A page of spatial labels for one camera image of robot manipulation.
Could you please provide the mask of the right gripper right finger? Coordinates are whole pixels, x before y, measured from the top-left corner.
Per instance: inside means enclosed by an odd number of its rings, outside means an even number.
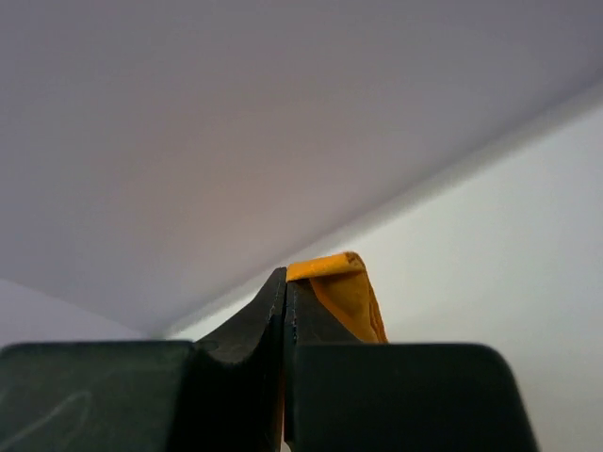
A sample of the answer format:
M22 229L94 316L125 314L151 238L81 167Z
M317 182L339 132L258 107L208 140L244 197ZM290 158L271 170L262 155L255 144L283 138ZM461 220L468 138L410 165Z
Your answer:
M308 282L286 289L285 442L294 451L534 451L510 366L471 343L368 344Z

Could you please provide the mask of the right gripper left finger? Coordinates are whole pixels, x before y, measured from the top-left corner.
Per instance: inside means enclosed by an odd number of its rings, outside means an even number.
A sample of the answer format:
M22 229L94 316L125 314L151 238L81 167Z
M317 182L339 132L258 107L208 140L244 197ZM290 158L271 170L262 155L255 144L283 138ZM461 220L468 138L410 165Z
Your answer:
M285 270L197 341L24 343L1 352L5 451L277 451Z

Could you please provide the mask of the yellow Mickey Mouse cloth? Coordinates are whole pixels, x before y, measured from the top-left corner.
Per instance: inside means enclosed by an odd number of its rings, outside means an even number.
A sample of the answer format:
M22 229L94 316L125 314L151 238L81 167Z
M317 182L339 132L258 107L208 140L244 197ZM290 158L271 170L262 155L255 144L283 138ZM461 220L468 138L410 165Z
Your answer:
M307 281L318 301L364 343L388 342L381 309L359 254L345 251L292 263L286 281Z

